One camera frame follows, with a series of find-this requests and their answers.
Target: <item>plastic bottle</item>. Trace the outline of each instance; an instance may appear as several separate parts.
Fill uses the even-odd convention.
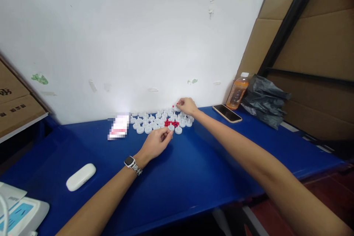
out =
[[[226,106],[229,109],[236,110],[239,107],[244,92],[248,87],[248,75],[249,73],[242,72],[241,77],[236,79],[236,81],[234,82],[228,100],[226,102]]]
[[[138,117],[136,120],[135,120],[136,123],[138,124],[142,124],[143,123],[143,120],[142,118]]]
[[[136,130],[138,127],[140,126],[140,124],[138,122],[135,122],[135,124],[133,124],[133,128]]]
[[[180,121],[179,127],[185,127],[185,121],[184,120]]]
[[[191,118],[189,118],[188,119],[188,121],[185,123],[185,125],[187,126],[187,127],[191,127],[192,126],[192,121],[191,121]]]
[[[143,122],[143,128],[146,128],[149,126],[149,122]]]
[[[191,120],[191,122],[194,122],[194,117],[188,115],[188,118]]]
[[[163,127],[165,126],[165,122],[162,121],[162,120],[160,120],[160,121],[159,121],[159,126],[160,126],[161,128],[163,128]]]
[[[177,106],[174,107],[174,110],[175,110],[176,112],[180,112],[180,111],[181,111],[180,109],[178,109]]]
[[[137,132],[138,134],[141,134],[141,133],[144,132],[144,128],[143,128],[142,126],[140,126],[140,124],[138,124],[138,127],[136,128],[136,132]]]

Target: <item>red floor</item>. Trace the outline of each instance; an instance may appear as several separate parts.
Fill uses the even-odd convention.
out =
[[[324,174],[304,185],[348,226],[354,229],[354,171]],[[270,236],[295,235],[270,200],[251,208]]]

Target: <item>white device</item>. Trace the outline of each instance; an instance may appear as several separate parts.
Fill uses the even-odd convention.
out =
[[[88,181],[96,172],[96,167],[92,164],[86,164],[76,173],[70,176],[66,181],[66,187],[73,192],[79,189],[84,183]]]
[[[8,211],[8,229],[7,235],[4,235],[4,225],[6,215],[0,218],[0,235],[1,236],[36,236],[37,228],[42,223],[43,219],[49,211],[49,204],[40,200],[35,200],[29,197],[21,196],[21,198],[9,196],[7,193],[9,190],[13,191],[14,195],[18,195],[19,192],[24,192],[21,189],[10,186],[8,184],[0,183],[0,193],[7,201],[15,201],[16,203],[10,207]]]

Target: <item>hand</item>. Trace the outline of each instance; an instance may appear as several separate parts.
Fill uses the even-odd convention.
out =
[[[134,156],[139,167],[144,168],[148,162],[159,156],[173,138],[173,131],[167,127],[153,130],[145,140],[141,150]]]
[[[198,111],[197,106],[192,98],[181,98],[177,103],[177,108],[185,114],[193,116]]]

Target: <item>cable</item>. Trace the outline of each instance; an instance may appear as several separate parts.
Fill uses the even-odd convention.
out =
[[[4,229],[3,229],[3,236],[7,236],[7,230],[8,230],[8,206],[5,198],[0,194],[0,203],[1,206],[3,207],[4,211]]]

